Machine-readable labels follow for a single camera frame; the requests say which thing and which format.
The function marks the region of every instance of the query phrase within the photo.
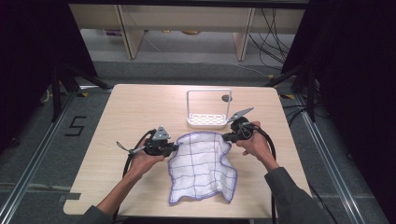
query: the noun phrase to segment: gray carpet floor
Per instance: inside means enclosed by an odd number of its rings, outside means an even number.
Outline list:
[[[247,65],[244,68],[231,64],[210,63],[94,63],[99,77],[107,84],[185,84],[262,86],[269,81],[268,75],[279,76],[276,69]],[[279,84],[280,95],[290,94],[293,79]],[[89,85],[79,79],[81,85]],[[106,106],[109,92],[91,91],[86,97],[76,97],[68,109],[50,149],[42,161],[30,188],[24,195],[11,223],[74,223],[78,216],[63,212],[64,196],[70,190],[91,141],[96,125]],[[293,99],[280,99],[283,106],[296,105]],[[21,144],[8,148],[0,157],[0,202],[3,203],[13,184],[21,176],[26,164],[40,144],[51,120],[52,103],[38,107],[19,135]],[[285,108],[285,116],[296,107]],[[347,158],[347,149],[332,124],[323,106],[315,107],[317,125],[336,159],[339,169],[353,196],[356,198],[367,223],[388,223],[380,207],[367,187],[354,162]],[[76,133],[69,125],[75,116],[85,116],[75,123],[84,126],[80,136],[65,136]],[[322,158],[301,116],[290,125],[308,182],[335,215],[338,223],[350,223],[345,207],[333,186]],[[258,219],[257,223],[269,223]]]

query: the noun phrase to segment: hand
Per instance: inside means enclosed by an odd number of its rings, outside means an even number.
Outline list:
[[[259,121],[253,121],[251,123],[258,127],[261,127]],[[242,155],[246,156],[248,154],[251,154],[255,156],[257,160],[262,162],[262,164],[268,171],[274,170],[275,168],[279,167],[273,155],[271,154],[271,150],[268,146],[267,140],[264,136],[262,136],[262,134],[260,134],[256,130],[253,131],[253,135],[248,140],[236,141],[236,145],[245,149]]]
[[[148,139],[145,139],[140,144],[140,147],[145,145],[147,140]],[[132,162],[131,162],[131,167],[127,174],[132,173],[134,175],[139,176],[139,178],[140,178],[143,174],[145,174],[147,171],[149,171],[155,163],[157,163],[159,161],[163,161],[163,160],[164,160],[163,155],[150,156],[150,155],[146,154],[146,152],[141,150],[134,155],[134,158],[132,159]]]

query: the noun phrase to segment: white cloth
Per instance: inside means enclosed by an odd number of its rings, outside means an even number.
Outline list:
[[[237,172],[226,155],[231,144],[221,134],[195,132],[177,139],[178,151],[168,162],[172,188],[169,203],[182,197],[202,200],[222,192],[230,203],[235,191]]]

